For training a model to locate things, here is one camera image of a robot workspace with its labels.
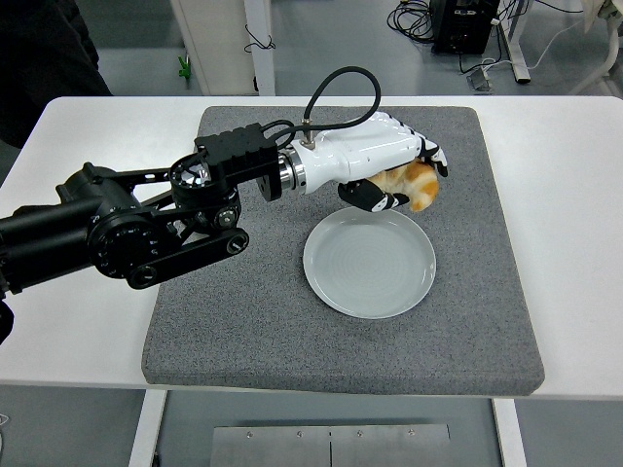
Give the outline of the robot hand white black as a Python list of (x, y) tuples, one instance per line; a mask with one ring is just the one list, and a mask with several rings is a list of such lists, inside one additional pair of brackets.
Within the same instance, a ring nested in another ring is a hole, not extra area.
[(423, 211), (439, 193), (438, 177), (448, 175), (443, 150), (385, 112), (323, 130), (312, 143), (294, 140), (286, 160), (293, 188), (307, 195), (336, 182), (340, 199), (368, 212), (400, 205)]

